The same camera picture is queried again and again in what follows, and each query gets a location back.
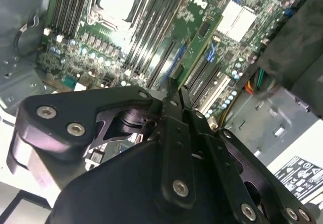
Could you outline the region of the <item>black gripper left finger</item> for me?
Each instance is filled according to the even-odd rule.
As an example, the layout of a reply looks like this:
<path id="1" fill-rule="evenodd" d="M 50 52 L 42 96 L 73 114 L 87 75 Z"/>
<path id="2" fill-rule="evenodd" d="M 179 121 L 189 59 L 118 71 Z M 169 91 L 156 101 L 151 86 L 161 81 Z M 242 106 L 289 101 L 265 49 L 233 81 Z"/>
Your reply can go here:
<path id="1" fill-rule="evenodd" d="M 54 205 L 85 173 L 88 150 L 138 133 L 161 145 L 157 189 L 181 205 L 194 188 L 192 168 L 183 168 L 192 166 L 186 109 L 189 92 L 172 78 L 163 91 L 131 85 L 30 96 L 18 108 L 7 164 L 13 174 L 27 170 Z"/>

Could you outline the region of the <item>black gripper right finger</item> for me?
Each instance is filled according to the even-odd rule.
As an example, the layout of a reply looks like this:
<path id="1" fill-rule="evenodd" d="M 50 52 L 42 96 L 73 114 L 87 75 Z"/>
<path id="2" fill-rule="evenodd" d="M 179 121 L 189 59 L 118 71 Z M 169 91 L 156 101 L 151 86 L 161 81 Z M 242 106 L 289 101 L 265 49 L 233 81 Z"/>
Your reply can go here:
<path id="1" fill-rule="evenodd" d="M 229 130 L 212 131 L 202 113 L 193 109 L 186 87 L 181 103 L 203 153 L 207 173 L 223 195 L 220 213 L 226 223 L 315 223 L 315 217 Z"/>

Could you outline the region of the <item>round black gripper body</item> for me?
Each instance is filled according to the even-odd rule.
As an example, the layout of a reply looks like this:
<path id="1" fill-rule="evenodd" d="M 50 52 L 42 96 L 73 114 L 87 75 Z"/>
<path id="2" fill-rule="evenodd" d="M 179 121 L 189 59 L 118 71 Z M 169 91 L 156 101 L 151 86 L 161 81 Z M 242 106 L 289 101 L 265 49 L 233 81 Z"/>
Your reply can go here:
<path id="1" fill-rule="evenodd" d="M 70 182 L 50 223 L 235 223 L 207 137 L 216 149 L 235 139 L 203 120 L 162 117 L 147 142 Z"/>

